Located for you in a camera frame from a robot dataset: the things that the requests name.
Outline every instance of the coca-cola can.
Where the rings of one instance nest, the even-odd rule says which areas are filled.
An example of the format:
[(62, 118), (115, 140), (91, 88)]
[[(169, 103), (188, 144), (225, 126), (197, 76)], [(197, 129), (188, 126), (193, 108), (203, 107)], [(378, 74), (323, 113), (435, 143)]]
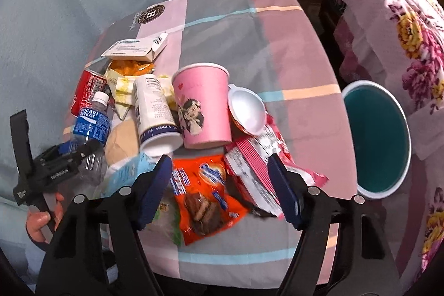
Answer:
[(82, 108), (91, 105), (92, 99), (96, 92), (104, 89), (107, 80), (105, 76), (96, 72), (84, 69), (77, 88), (75, 89), (74, 98), (71, 103), (71, 113), (78, 116)]

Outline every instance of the pink paper cup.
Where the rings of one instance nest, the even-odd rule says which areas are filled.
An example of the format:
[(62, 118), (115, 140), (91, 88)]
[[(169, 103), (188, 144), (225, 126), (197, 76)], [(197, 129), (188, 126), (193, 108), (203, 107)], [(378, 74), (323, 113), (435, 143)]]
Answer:
[(214, 63), (195, 63), (172, 77), (185, 148), (202, 150), (231, 143), (228, 71)]

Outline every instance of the pocari sweat bottle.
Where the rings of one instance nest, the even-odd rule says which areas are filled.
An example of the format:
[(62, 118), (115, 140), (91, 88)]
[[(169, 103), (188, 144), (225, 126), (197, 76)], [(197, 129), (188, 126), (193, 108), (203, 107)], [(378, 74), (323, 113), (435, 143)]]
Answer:
[(103, 146), (105, 146), (111, 126), (106, 115), (108, 100), (109, 97), (106, 93), (96, 92), (91, 106), (80, 110), (72, 131), (71, 151), (75, 150), (77, 146), (85, 144), (91, 138), (97, 139), (102, 144), (102, 147), (85, 158), (79, 167), (80, 177), (93, 185), (98, 185), (106, 172)]

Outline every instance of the white cardboard box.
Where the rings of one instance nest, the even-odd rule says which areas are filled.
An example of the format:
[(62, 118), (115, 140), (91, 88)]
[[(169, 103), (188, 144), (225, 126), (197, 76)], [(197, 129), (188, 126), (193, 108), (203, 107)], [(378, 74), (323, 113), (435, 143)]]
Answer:
[(167, 44), (167, 33), (157, 38), (124, 39), (114, 43), (102, 56), (120, 60), (141, 60), (152, 62)]

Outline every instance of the human hand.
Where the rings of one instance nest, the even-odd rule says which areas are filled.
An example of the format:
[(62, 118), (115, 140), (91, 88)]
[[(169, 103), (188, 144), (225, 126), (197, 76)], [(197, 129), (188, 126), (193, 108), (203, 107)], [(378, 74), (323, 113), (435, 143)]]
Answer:
[[(63, 207), (62, 201), (65, 199), (60, 193), (55, 194), (56, 204), (54, 210), (54, 218), (55, 218), (55, 229), (59, 226), (60, 221), (63, 217)], [(48, 212), (36, 212), (31, 213), (28, 212), (26, 218), (26, 229), (30, 235), (30, 237), (35, 242), (45, 242), (45, 237), (41, 231), (42, 227), (46, 226), (51, 219)]]

